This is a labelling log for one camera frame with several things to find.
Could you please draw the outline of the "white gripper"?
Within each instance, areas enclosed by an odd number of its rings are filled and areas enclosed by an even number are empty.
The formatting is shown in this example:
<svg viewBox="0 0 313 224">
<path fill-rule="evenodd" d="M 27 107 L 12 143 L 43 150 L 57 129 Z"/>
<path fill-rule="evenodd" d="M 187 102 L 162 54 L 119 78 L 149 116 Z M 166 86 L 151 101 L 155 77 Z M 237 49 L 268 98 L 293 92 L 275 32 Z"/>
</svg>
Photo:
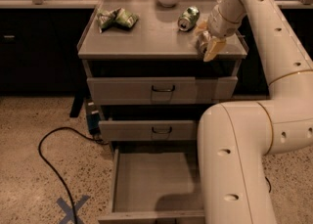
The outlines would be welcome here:
<svg viewBox="0 0 313 224">
<path fill-rule="evenodd" d="M 194 30 L 195 36 L 198 36 L 208 30 L 212 36 L 217 37 L 209 38 L 205 41 L 203 60 L 205 62 L 212 61 L 225 47 L 225 38 L 232 36 L 240 25 L 241 15 L 236 15 L 234 12 L 221 12 L 219 6 L 216 5 L 209 13 L 207 22 L 202 21 L 198 23 Z"/>
</svg>

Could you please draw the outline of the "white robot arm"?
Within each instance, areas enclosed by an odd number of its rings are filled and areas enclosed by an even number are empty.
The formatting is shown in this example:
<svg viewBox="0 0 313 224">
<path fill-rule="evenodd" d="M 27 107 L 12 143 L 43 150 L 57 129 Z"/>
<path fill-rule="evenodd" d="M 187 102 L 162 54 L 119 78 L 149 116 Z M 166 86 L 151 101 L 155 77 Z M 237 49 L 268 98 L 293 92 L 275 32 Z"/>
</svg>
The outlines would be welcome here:
<svg viewBox="0 0 313 224">
<path fill-rule="evenodd" d="M 274 0 L 222 0 L 215 37 L 248 19 L 270 96 L 220 103 L 201 116 L 198 158 L 205 224 L 277 224 L 262 158 L 312 143 L 312 60 Z"/>
</svg>

